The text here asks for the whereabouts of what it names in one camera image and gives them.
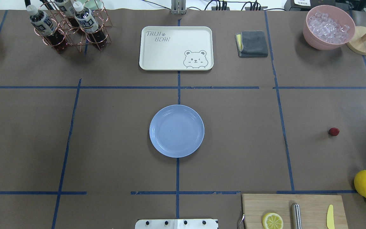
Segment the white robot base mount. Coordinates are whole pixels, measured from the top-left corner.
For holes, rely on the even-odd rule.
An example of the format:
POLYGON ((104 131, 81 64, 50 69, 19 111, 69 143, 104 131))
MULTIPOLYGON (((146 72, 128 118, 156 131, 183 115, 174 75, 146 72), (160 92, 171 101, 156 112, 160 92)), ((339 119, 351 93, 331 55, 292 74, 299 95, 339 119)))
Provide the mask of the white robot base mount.
POLYGON ((217 219, 142 219, 135 229, 218 229, 217 219))

